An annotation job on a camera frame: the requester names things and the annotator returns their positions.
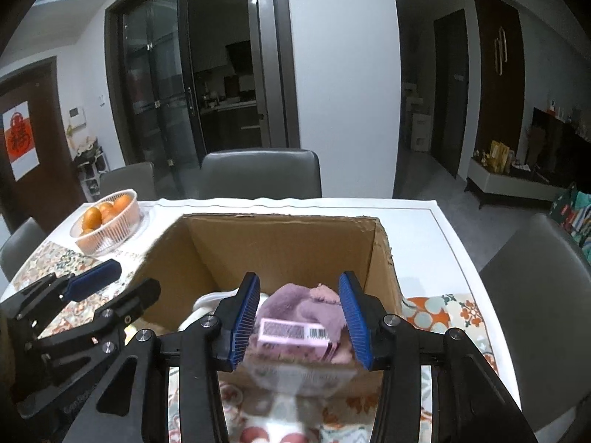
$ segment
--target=plastic fruit basket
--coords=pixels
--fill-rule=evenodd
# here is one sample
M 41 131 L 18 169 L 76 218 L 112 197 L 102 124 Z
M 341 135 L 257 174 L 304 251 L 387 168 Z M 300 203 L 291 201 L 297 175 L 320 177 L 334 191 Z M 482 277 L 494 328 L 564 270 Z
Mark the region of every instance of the plastic fruit basket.
M 138 227 L 138 224 L 140 223 L 140 205 L 138 204 L 138 195 L 132 189 L 118 191 L 105 198 L 101 198 L 99 201 L 95 202 L 93 206 L 97 207 L 104 201 L 110 201 L 113 203 L 122 195 L 131 196 L 131 203 L 110 222 L 83 236 L 81 235 L 82 219 L 84 215 L 78 218 L 72 226 L 70 236 L 75 239 L 78 248 L 80 248 L 84 254 L 93 256 L 114 250 L 129 238 Z

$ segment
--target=chair backrest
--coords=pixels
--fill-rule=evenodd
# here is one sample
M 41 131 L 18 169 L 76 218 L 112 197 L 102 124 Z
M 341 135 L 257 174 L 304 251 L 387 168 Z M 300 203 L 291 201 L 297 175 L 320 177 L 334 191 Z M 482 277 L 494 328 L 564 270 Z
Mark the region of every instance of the chair backrest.
M 591 392 L 591 265 L 569 234 L 537 214 L 481 278 L 509 346 L 522 410 L 537 431 Z
M 26 220 L 10 235 L 4 246 L 0 248 L 0 268 L 8 281 L 14 278 L 23 263 L 45 240 L 46 236 L 32 218 Z
M 230 150 L 208 154 L 199 198 L 320 198 L 314 152 L 297 149 Z
M 158 199 L 154 183 L 154 164 L 152 162 L 123 166 L 100 176 L 101 197 L 129 188 L 135 190 L 139 201 L 155 201 Z

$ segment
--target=pink box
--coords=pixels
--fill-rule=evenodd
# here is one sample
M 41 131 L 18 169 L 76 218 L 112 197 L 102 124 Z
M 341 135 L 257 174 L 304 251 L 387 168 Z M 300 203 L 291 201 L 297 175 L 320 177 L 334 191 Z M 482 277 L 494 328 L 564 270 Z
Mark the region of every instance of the pink box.
M 277 359 L 330 361 L 339 342 L 330 341 L 317 323 L 261 318 L 256 346 L 259 354 Z

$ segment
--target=orange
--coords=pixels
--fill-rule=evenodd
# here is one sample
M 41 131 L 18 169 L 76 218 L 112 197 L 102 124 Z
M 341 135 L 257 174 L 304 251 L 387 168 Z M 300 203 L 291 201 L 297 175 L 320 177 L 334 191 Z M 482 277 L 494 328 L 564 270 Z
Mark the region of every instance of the orange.
M 103 219 L 100 210 L 95 207 L 90 207 L 84 212 L 84 217 L 82 218 L 82 230 L 96 230 L 102 225 L 102 223 Z
M 103 217 L 103 225 L 106 225 L 108 222 L 110 222 L 116 216 L 117 216 L 117 213 L 115 213 L 113 210 L 106 213 L 105 216 Z
M 125 208 L 128 207 L 128 205 L 131 203 L 131 200 L 131 196 L 121 195 L 119 198 L 115 200 L 115 203 L 113 203 L 113 213 L 115 213 L 116 215 L 121 213 L 123 210 L 125 210 Z
M 99 206 L 97 206 L 97 208 L 100 211 L 103 223 L 105 223 L 105 217 L 113 209 L 113 204 L 110 201 L 104 201 Z

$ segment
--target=floral tablecloth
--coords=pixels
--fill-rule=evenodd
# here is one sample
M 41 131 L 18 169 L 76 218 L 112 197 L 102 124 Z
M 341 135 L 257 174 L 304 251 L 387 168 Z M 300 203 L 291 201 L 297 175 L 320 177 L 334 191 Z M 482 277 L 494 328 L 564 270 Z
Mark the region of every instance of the floral tablecloth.
M 49 273 L 58 277 L 80 274 L 100 262 L 75 251 L 47 242 L 40 246 L 13 280 L 16 290 Z M 81 303 L 71 302 L 51 322 L 41 337 L 60 333 L 92 320 L 101 305 L 121 293 L 131 281 L 133 271 L 103 288 Z M 445 333 L 462 328 L 496 371 L 495 358 L 485 322 L 471 294 L 416 297 L 404 300 L 403 317 L 422 330 Z M 420 442 L 431 441 L 431 371 L 422 368 Z M 171 442 L 180 441 L 178 414 L 178 368 L 170 371 L 168 388 L 168 428 Z M 241 390 L 221 384 L 230 441 L 240 443 L 367 443 L 369 441 L 377 395 L 364 398 L 301 398 L 272 394 L 262 390 Z

